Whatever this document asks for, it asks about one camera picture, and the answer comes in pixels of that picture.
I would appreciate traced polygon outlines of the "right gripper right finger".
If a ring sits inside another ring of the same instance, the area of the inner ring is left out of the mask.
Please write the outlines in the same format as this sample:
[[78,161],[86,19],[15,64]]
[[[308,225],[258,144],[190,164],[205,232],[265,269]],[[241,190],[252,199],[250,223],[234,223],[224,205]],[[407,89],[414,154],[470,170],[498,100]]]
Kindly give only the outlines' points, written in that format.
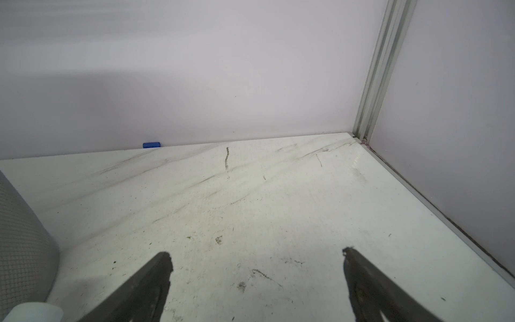
[[342,253],[356,321],[440,321],[355,248]]

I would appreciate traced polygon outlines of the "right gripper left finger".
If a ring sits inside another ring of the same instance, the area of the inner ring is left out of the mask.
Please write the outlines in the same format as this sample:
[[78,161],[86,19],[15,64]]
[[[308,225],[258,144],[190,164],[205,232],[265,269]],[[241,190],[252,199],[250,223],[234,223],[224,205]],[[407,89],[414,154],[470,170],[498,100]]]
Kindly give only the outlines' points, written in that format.
[[159,252],[81,321],[159,322],[170,290],[172,258]]

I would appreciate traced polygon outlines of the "tall clear purple-label bottle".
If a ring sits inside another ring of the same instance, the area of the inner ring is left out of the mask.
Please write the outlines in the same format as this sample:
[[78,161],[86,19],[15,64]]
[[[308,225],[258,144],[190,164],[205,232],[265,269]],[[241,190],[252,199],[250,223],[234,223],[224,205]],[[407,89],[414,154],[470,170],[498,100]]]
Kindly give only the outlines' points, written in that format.
[[3,322],[61,322],[64,311],[48,303],[30,302],[15,306]]

